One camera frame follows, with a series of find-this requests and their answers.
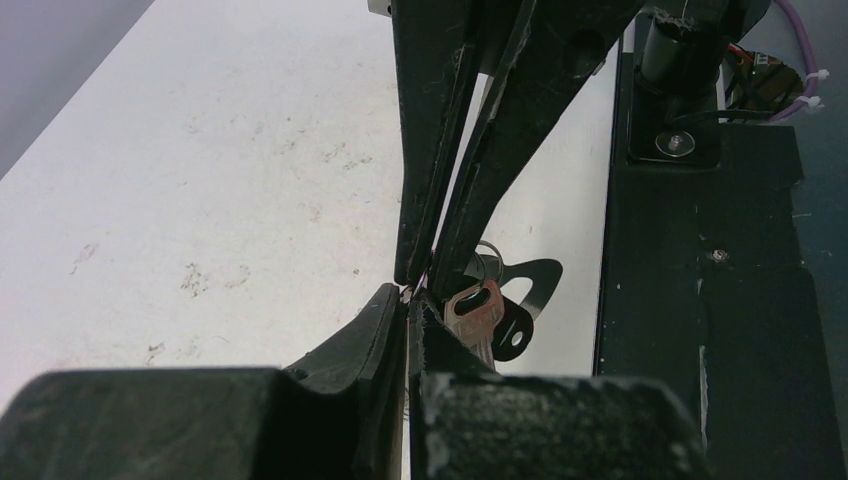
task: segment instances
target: white zip tie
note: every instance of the white zip tie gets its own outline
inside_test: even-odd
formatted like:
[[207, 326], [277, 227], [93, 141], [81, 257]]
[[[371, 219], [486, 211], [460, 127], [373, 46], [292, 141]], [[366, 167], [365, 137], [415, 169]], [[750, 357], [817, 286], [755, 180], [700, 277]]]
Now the white zip tie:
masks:
[[819, 70], [818, 72], [814, 72], [814, 73], [807, 75], [807, 80], [809, 80], [811, 78], [818, 78], [819, 80], [825, 80], [829, 76], [830, 76], [830, 72], [823, 68], [823, 69]]
[[807, 112], [816, 113], [824, 108], [824, 105], [821, 103], [821, 97], [805, 97], [803, 95], [799, 96], [795, 99], [796, 102], [804, 102], [807, 104]]

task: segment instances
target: dark gray background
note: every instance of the dark gray background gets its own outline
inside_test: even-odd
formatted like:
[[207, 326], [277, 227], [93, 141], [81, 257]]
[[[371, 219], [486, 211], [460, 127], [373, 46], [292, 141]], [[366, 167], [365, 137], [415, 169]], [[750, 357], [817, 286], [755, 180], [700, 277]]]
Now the dark gray background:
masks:
[[[0, 179], [8, 172], [153, 0], [0, 0]], [[821, 68], [832, 76], [819, 95], [826, 108], [790, 120], [807, 180], [795, 194], [805, 261], [821, 306], [837, 411], [848, 444], [848, 8], [839, 0], [796, 0]], [[799, 65], [794, 34], [772, 7], [744, 39]]]

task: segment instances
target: red wire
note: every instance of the red wire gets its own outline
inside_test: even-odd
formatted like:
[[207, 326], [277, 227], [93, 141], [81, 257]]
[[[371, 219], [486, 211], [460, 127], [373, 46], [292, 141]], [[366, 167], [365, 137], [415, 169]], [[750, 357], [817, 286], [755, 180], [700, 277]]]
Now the red wire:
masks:
[[745, 50], [742, 50], [741, 48], [737, 47], [736, 45], [728, 45], [727, 49], [730, 50], [731, 52], [737, 54], [737, 55], [741, 55], [741, 56], [747, 58], [748, 61], [750, 61], [751, 63], [754, 63], [754, 59], [751, 58], [750, 55], [748, 55], [748, 52], [746, 52]]

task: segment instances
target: screw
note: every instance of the screw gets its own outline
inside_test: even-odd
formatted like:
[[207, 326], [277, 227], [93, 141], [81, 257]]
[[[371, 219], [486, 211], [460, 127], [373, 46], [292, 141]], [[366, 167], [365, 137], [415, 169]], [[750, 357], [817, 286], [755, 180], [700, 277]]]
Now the screw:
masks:
[[713, 253], [710, 254], [713, 261], [716, 262], [726, 262], [728, 258], [730, 258], [730, 254], [721, 249], [713, 250]]
[[680, 135], [672, 135], [668, 141], [668, 149], [672, 152], [676, 151], [680, 148], [680, 144], [683, 143], [683, 137]]

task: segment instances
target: white table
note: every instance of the white table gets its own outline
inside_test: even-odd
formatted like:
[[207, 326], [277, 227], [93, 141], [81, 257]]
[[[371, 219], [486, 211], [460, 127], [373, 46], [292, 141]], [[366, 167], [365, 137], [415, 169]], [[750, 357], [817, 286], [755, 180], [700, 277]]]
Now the white table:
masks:
[[[332, 3], [156, 1], [0, 182], [0, 409], [52, 369], [285, 366], [391, 280], [391, 21]], [[502, 372], [591, 373], [614, 59], [484, 237], [565, 267]]]

